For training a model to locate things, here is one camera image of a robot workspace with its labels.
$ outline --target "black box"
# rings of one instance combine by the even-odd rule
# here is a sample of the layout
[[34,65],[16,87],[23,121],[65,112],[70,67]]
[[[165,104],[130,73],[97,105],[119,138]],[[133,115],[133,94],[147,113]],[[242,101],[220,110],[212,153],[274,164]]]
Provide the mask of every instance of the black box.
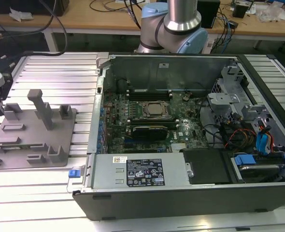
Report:
[[201,14],[201,27],[212,28],[219,10],[220,0],[198,0],[197,10]]
[[249,9],[249,6],[236,3],[234,11],[233,11],[233,17],[243,18],[248,9]]
[[214,148],[193,148],[182,150],[185,162],[190,164],[192,185],[238,183],[228,153]]
[[[55,0],[44,0],[52,10]],[[62,16],[66,11],[70,0],[57,0],[55,14]],[[30,12],[33,15],[51,15],[38,0],[0,0],[0,14],[9,14],[10,8],[21,12]]]

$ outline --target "power supply label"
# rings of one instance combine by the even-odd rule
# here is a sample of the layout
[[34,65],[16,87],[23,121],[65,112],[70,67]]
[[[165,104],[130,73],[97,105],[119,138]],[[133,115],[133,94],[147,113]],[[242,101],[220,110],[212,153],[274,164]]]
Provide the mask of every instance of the power supply label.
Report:
[[165,185],[162,159],[128,159],[127,185],[129,187]]

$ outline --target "electronic device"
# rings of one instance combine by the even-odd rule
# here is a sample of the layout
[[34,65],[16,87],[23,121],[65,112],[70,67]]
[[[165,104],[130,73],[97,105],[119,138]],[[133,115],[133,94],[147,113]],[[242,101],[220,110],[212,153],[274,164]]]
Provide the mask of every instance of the electronic device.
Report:
[[86,216],[284,205],[285,110],[256,72],[256,59],[99,53],[88,157],[70,171],[68,186]]
[[235,3],[235,7],[234,7],[234,11],[233,11],[233,17],[235,18],[243,18],[246,11],[249,9],[249,5],[246,2],[236,2]]
[[201,27],[212,28],[220,6],[220,0],[198,0],[197,11],[201,14]]
[[[70,0],[56,0],[55,14],[62,16]],[[55,0],[44,0],[50,9],[54,8]],[[0,14],[8,14],[10,8],[21,12],[30,12],[33,15],[51,15],[38,0],[0,0]]]

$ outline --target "cpu socket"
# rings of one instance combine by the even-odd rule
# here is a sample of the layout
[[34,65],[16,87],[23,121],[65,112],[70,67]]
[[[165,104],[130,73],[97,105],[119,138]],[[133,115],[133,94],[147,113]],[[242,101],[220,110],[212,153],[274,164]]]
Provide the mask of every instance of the cpu socket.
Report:
[[167,104],[164,101],[148,101],[142,104],[144,118],[169,117]]

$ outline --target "white paper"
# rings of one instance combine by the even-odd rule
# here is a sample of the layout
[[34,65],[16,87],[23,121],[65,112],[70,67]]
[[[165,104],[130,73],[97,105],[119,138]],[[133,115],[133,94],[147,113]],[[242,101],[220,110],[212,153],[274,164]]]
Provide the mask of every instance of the white paper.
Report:
[[11,13],[9,13],[9,16],[12,17],[13,19],[21,22],[21,20],[32,20],[33,16],[29,12],[20,12],[20,11],[15,11],[12,8]]

